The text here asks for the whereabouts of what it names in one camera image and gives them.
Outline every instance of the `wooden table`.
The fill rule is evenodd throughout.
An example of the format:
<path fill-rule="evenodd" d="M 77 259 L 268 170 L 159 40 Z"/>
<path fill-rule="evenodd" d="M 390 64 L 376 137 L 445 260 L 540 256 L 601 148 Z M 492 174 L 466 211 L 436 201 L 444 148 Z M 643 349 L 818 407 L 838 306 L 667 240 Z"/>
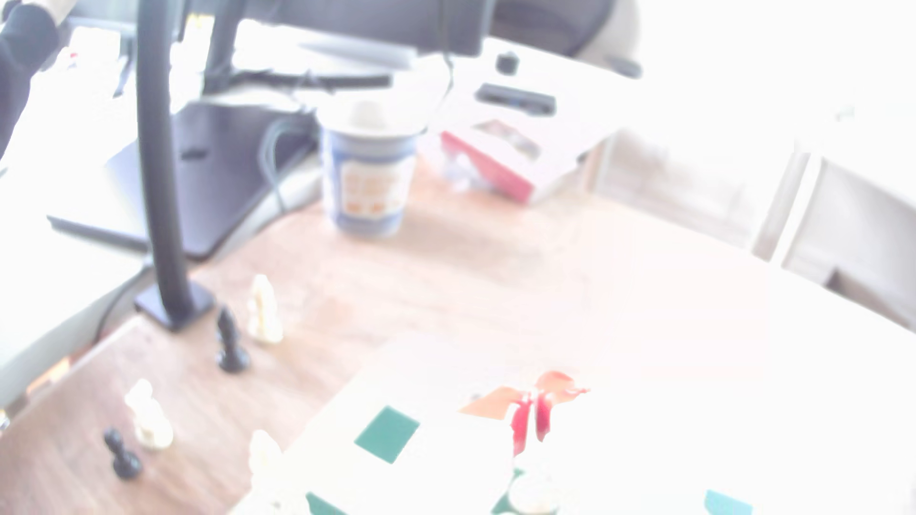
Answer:
<path fill-rule="evenodd" d="M 246 343 L 254 365 L 230 376 L 214 363 L 214 313 L 177 335 L 137 317 L 0 439 L 0 512 L 226 510 L 250 486 L 252 431 L 286 448 L 374 349 L 410 330 L 495 342 L 520 365 L 578 367 L 593 384 L 740 384 L 788 363 L 780 373 L 794 386 L 817 367 L 819 387 L 850 393 L 818 420 L 834 422 L 830 407 L 870 406 L 875 424 L 892 427 L 889 441 L 913 427 L 904 409 L 884 410 L 912 405 L 912 334 L 736 249 L 584 193 L 522 208 L 454 192 L 421 170 L 392 238 L 344 236 L 310 208 L 196 280 L 244 322 L 257 273 L 275 285 L 282 345 Z M 139 378 L 153 384 L 174 425 L 175 443 L 161 453 L 139 448 L 123 402 Z M 869 385 L 900 394 L 875 401 L 862 393 L 874 391 Z M 800 402 L 816 401 L 805 395 Z M 807 415 L 792 412 L 802 425 Z M 753 416 L 741 411 L 736 420 Z M 108 426 L 140 455 L 137 480 L 115 477 L 102 439 Z M 916 458 L 912 445 L 893 451 Z"/>

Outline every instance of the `white pawn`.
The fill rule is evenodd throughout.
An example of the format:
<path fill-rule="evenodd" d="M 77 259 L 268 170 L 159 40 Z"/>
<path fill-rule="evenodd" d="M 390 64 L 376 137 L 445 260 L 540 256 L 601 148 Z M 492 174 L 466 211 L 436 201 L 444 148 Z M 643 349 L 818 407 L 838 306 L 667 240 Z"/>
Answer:
<path fill-rule="evenodd" d="M 269 483 L 277 473 L 283 457 L 280 446 L 266 431 L 258 429 L 251 435 L 248 446 L 248 468 L 251 469 L 251 486 L 255 490 L 271 490 Z"/>
<path fill-rule="evenodd" d="M 277 297 L 274 287 L 265 275 L 256 275 L 251 287 L 251 301 L 248 302 L 248 333 L 262 344 L 276 345 L 283 341 L 283 326 L 280 324 Z"/>
<path fill-rule="evenodd" d="M 124 396 L 124 402 L 134 412 L 134 431 L 141 445 L 157 451 L 171 445 L 175 432 L 162 406 L 153 399 L 153 386 L 149 381 L 137 381 Z"/>

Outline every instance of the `blue and white cup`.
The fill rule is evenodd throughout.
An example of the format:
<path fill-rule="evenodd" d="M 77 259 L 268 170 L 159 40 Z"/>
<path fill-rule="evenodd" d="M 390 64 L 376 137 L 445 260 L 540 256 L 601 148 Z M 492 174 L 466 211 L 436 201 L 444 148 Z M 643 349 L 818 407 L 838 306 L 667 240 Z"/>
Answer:
<path fill-rule="evenodd" d="M 417 120 L 386 97 L 334 98 L 319 109 L 322 198 L 340 229 L 357 236 L 398 231 L 417 166 Z"/>

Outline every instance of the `red and white box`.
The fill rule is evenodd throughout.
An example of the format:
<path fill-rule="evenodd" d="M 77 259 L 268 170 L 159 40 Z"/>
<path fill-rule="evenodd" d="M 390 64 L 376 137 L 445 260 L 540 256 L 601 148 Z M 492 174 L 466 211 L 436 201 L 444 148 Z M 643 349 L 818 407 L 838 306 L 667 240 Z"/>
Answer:
<path fill-rule="evenodd" d="M 442 146 L 464 154 L 477 173 L 519 203 L 535 203 L 578 168 L 579 152 L 564 142 L 559 127 L 526 123 L 525 118 L 492 117 L 442 131 Z"/>

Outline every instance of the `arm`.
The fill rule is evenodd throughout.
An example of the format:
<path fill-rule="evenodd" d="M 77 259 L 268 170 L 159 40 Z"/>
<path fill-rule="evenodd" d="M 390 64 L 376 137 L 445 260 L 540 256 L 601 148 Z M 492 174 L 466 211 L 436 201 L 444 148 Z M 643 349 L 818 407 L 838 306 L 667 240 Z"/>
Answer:
<path fill-rule="evenodd" d="M 28 100 L 29 84 L 57 48 L 57 24 L 75 0 L 27 0 L 10 12 L 0 31 L 0 157 Z"/>

